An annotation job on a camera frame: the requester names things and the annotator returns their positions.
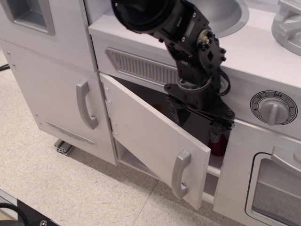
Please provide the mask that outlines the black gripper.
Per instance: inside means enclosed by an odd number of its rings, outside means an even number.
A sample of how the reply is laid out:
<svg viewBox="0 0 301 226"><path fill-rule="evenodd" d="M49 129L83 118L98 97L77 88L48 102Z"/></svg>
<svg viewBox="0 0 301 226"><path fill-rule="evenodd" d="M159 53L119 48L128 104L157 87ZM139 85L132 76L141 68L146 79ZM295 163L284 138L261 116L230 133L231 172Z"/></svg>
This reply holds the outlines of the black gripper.
<svg viewBox="0 0 301 226"><path fill-rule="evenodd" d="M223 102L210 82L202 87L185 82L164 86L174 122L183 126L193 112L208 119L209 137L213 144L219 142L226 130L234 127L235 113Z"/></svg>

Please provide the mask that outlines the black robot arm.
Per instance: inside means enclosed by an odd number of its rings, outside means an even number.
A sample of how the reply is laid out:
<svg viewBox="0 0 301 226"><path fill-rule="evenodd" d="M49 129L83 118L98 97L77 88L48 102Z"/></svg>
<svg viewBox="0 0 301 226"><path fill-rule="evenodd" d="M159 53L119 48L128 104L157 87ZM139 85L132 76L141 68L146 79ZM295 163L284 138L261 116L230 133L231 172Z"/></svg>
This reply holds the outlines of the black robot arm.
<svg viewBox="0 0 301 226"><path fill-rule="evenodd" d="M174 121L183 125L190 113L205 117L210 141L218 143L232 129L235 114L222 101L231 89L220 67L226 51L206 17L186 0L114 0L111 5L121 24L158 39L174 59L177 83L164 86Z"/></svg>

